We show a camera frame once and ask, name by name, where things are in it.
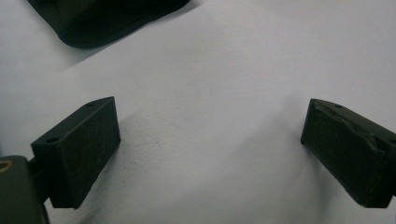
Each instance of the dark green object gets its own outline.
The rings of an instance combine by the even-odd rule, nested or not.
[[[0,158],[0,223],[49,223],[35,193],[28,162],[22,156]]]
[[[395,191],[395,133],[341,105],[312,99],[301,142],[357,203],[388,207]]]
[[[95,48],[120,39],[190,0],[28,0],[61,40]]]
[[[120,144],[114,97],[90,102],[32,143],[55,208],[79,208]]]

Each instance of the wrinkled fabric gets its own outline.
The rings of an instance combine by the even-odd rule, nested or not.
[[[28,0],[67,45],[96,48],[120,39],[190,0]]]

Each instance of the metal ring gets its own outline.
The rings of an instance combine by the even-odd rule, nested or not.
[[[0,168],[0,174],[11,168],[13,164],[13,161],[0,161],[0,167],[2,167]]]

